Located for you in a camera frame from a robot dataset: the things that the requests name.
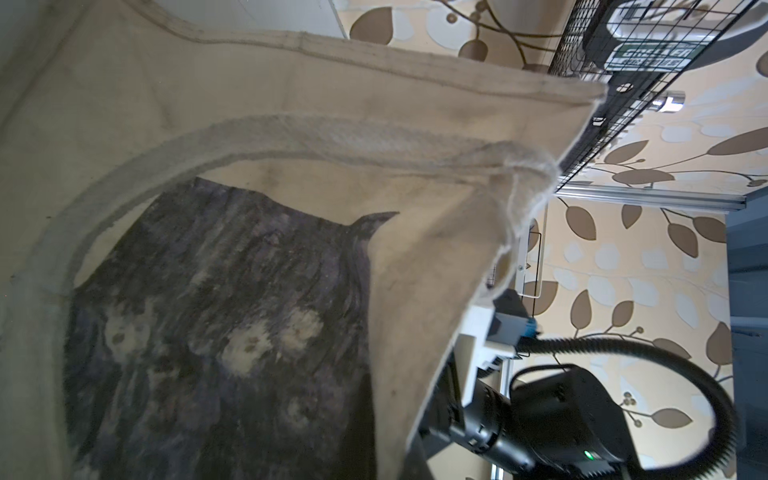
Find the wire shelf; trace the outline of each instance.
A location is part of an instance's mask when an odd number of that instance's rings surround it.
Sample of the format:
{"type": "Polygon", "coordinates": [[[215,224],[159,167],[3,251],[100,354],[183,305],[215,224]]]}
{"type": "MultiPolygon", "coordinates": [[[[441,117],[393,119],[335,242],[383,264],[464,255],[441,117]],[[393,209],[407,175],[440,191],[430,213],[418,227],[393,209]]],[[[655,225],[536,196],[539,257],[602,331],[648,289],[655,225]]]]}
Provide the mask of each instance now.
{"type": "Polygon", "coordinates": [[[570,181],[759,0],[577,0],[548,73],[607,100],[561,162],[570,181]]]}

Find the floral wallpaper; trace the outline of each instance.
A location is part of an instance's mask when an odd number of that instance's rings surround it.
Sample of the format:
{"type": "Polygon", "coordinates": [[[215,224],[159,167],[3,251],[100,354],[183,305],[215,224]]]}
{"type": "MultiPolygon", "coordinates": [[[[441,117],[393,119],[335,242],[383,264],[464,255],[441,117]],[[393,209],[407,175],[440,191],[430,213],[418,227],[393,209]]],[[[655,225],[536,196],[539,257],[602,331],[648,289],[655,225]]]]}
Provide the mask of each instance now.
{"type": "MultiPolygon", "coordinates": [[[[531,229],[543,230],[541,220],[531,229]]],[[[553,199],[538,266],[541,296],[526,298],[526,306],[544,338],[650,343],[695,362],[733,394],[723,221],[693,211],[553,199]]],[[[529,236],[529,293],[538,238],[529,236]]],[[[624,409],[647,468],[678,462],[706,442],[712,427],[707,401],[664,368],[621,356],[532,356],[513,363],[516,371],[559,361],[588,368],[603,382],[624,409]]],[[[715,478],[734,476],[731,462],[715,478]]]]}
{"type": "Polygon", "coordinates": [[[546,71],[574,0],[334,0],[348,36],[546,71]]]}
{"type": "Polygon", "coordinates": [[[644,113],[574,180],[715,194],[768,183],[768,35],[671,89],[685,92],[682,111],[644,113]]]}

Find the label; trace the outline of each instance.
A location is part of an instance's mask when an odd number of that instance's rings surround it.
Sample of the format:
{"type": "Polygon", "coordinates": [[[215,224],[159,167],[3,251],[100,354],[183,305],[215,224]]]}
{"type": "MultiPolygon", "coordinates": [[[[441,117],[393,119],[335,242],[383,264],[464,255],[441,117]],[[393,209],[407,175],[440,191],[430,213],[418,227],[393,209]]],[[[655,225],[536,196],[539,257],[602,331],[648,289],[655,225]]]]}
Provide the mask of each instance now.
{"type": "Polygon", "coordinates": [[[681,71],[704,45],[685,41],[627,41],[616,47],[604,69],[608,71],[681,71]]]}

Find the beige fabric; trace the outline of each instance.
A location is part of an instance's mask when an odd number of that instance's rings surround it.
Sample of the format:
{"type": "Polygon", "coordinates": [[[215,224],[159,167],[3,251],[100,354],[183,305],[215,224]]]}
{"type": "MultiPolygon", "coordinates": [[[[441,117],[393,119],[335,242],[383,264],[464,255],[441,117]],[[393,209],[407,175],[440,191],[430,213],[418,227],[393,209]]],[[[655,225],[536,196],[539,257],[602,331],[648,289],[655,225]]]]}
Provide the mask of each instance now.
{"type": "Polygon", "coordinates": [[[130,219],[98,237],[105,228],[204,173],[341,223],[400,212],[369,246],[379,477],[395,478],[465,308],[489,294],[485,274],[546,200],[554,159],[603,93],[378,45],[200,31],[151,3],[93,2],[0,132],[0,273],[15,273],[0,300],[0,468],[68,477],[61,351],[75,274],[87,276],[130,219]]]}

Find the black wire basket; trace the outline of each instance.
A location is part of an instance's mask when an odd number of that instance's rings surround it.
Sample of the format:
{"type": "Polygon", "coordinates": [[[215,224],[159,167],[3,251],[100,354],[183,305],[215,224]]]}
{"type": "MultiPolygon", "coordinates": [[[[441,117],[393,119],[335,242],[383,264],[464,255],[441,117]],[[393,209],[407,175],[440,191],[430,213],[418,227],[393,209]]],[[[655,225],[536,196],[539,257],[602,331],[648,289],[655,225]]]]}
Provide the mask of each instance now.
{"type": "Polygon", "coordinates": [[[723,52],[712,47],[725,41],[723,35],[734,25],[732,35],[758,38],[765,33],[768,22],[754,28],[768,12],[768,4],[756,6],[758,1],[577,0],[548,73],[601,81],[608,85],[608,96],[561,162],[558,189],[683,72],[722,59],[723,52]],[[751,18],[757,20],[739,26],[751,18]]]}

